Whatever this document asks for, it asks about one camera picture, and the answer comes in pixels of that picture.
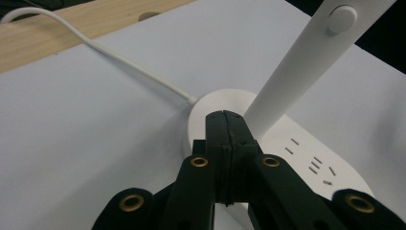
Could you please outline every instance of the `white table surface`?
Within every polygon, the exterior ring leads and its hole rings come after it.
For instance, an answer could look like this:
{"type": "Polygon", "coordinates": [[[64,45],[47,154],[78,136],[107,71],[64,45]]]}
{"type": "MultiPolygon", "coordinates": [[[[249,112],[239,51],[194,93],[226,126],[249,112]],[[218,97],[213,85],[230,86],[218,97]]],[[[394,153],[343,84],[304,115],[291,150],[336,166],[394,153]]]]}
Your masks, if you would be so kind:
{"type": "MultiPolygon", "coordinates": [[[[98,41],[197,97],[258,93],[309,16],[282,0],[200,0],[98,41]]],[[[351,47],[288,111],[406,219],[406,77],[351,47]]],[[[0,75],[0,229],[90,229],[117,192],[182,162],[189,106],[79,45],[0,75]]],[[[217,229],[238,229],[218,212],[217,229]]]]}

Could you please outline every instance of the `white base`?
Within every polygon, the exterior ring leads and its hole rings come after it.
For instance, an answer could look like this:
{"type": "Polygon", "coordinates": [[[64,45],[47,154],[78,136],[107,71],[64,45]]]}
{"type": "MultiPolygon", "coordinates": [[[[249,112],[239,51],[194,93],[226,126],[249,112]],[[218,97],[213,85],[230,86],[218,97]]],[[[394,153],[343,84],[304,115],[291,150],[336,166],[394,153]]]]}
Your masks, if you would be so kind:
{"type": "MultiPolygon", "coordinates": [[[[205,139],[205,117],[214,111],[229,110],[243,115],[256,95],[239,89],[222,89],[200,99],[189,117],[185,156],[192,152],[192,141],[205,139]]],[[[289,163],[314,193],[331,199],[337,190],[352,188],[373,196],[361,175],[344,159],[323,145],[286,115],[258,140],[264,153],[275,154],[289,163]]],[[[241,225],[253,229],[247,204],[235,205],[230,213],[241,225]]]]}

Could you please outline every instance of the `power cord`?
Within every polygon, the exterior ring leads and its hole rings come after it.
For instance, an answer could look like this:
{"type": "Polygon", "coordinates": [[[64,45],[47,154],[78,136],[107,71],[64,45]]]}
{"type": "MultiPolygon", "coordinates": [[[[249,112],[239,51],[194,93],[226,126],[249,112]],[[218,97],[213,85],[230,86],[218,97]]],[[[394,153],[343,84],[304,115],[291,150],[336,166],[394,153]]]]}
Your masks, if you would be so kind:
{"type": "Polygon", "coordinates": [[[7,13],[3,19],[0,21],[1,24],[3,23],[8,23],[14,20],[14,18],[24,15],[24,14],[43,14],[46,16],[49,16],[53,18],[55,21],[59,22],[63,26],[65,26],[68,30],[70,30],[74,35],[76,35],[79,39],[81,39],[86,45],[90,46],[91,48],[111,57],[114,58],[125,65],[131,67],[132,69],[135,69],[137,71],[140,71],[143,73],[145,76],[149,77],[150,79],[160,83],[161,85],[165,86],[167,89],[171,90],[172,92],[178,94],[180,97],[184,98],[189,105],[193,106],[194,103],[197,102],[197,98],[193,96],[192,94],[186,92],[182,88],[174,85],[173,83],[169,82],[168,80],[164,80],[157,74],[149,71],[142,65],[132,62],[131,60],[121,56],[120,54],[116,53],[113,50],[110,50],[109,48],[102,46],[98,42],[90,39],[86,35],[82,34],[80,31],[78,31],[76,28],[74,28],[71,24],[69,24],[66,20],[61,18],[60,16],[56,15],[55,13],[39,8],[20,8],[14,11],[10,11],[7,13]]]}

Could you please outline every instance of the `wooden surface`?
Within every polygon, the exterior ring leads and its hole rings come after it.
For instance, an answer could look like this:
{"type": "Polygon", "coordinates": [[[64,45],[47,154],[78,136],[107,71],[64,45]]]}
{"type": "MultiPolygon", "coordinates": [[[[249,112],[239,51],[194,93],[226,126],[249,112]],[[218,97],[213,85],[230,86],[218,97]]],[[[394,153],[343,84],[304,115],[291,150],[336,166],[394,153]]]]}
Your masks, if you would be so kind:
{"type": "MultiPolygon", "coordinates": [[[[95,38],[139,21],[146,12],[167,12],[192,0],[96,0],[56,11],[95,38]]],[[[53,19],[39,15],[0,25],[0,73],[45,58],[81,41],[53,19]]]]}

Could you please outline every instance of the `dark background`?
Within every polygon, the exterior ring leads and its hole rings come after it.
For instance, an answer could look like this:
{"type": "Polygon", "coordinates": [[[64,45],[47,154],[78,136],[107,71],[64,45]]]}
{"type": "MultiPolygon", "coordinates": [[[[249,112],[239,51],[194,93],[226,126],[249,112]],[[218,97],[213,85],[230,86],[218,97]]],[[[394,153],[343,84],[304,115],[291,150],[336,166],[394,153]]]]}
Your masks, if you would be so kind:
{"type": "MultiPolygon", "coordinates": [[[[92,0],[0,0],[0,18],[7,12],[22,7],[40,7],[55,11],[90,1],[92,0]]],[[[323,2],[323,0],[286,1],[309,15],[313,15],[323,2]]],[[[397,0],[394,5],[355,42],[361,49],[380,58],[404,74],[406,74],[405,10],[406,1],[397,0]]]]}

